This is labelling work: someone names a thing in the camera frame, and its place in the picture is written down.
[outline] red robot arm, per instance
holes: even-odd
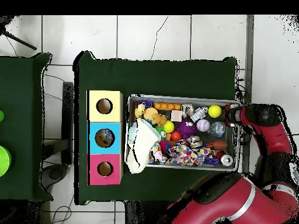
[[[282,224],[298,216],[298,173],[290,170],[297,148],[286,133],[283,110],[267,104],[227,107],[226,123],[247,127],[258,143],[256,184],[237,172],[211,175],[187,190],[188,197],[171,205],[158,224],[213,224],[219,218]]]

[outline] hole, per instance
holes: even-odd
[[[112,111],[112,102],[109,99],[100,99],[96,103],[96,109],[99,113],[109,114]]]
[[[109,148],[113,145],[115,136],[110,129],[100,129],[95,136],[96,144],[101,148]]]
[[[101,162],[98,164],[98,173],[103,177],[108,177],[113,172],[113,166],[109,162]]]

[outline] dark green cloth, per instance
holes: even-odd
[[[208,173],[146,167],[139,174],[131,174],[124,165],[120,185],[87,186],[87,90],[119,90],[124,108],[130,94],[234,100],[235,66],[234,58],[182,62],[95,60],[90,52],[80,53],[74,61],[75,86],[79,86],[79,201],[173,201]]]
[[[0,57],[0,145],[12,157],[0,177],[0,199],[50,200],[39,185],[42,145],[41,73],[50,54]]]

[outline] metal tray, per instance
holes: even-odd
[[[187,98],[187,97],[170,97],[170,96],[154,96],[154,95],[145,95],[145,94],[131,94],[129,95],[127,99],[127,105],[126,105],[126,143],[124,147],[124,160],[127,162],[127,156],[129,147],[127,144],[128,141],[128,129],[133,124],[133,115],[134,115],[134,109],[133,109],[133,103],[137,100],[151,100],[154,103],[177,103],[177,104],[183,104],[183,103],[191,103],[193,105],[194,109],[197,109],[198,107],[207,106],[217,104],[220,107],[224,107],[226,104],[238,104],[241,105],[238,101],[233,100],[211,100],[211,99],[196,99],[196,98]],[[168,117],[170,116],[170,111],[162,111],[159,110],[159,113],[164,114]],[[208,114],[206,114],[205,117],[206,120],[210,122],[210,124],[219,121],[218,118],[211,118]],[[175,127],[179,124],[179,122],[174,122]],[[222,135],[221,138],[214,137],[206,132],[200,132],[198,131],[196,135],[200,137],[200,139],[203,141],[203,143],[211,142],[216,139],[222,139],[225,140],[228,144],[227,147],[227,153],[233,157],[234,162],[231,166],[225,167],[222,164],[218,165],[211,165],[203,163],[200,166],[175,166],[175,165],[165,165],[163,163],[151,163],[148,164],[148,167],[165,167],[165,168],[173,168],[173,169],[197,169],[197,170],[215,170],[215,171],[235,171],[238,169],[239,164],[239,137],[240,137],[240,127],[226,127],[225,132]]]

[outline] white cloth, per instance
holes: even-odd
[[[150,161],[150,150],[154,143],[161,140],[157,131],[143,122],[140,118],[136,123],[136,136],[134,141],[128,140],[130,151],[127,157],[127,165],[131,173],[140,173]]]

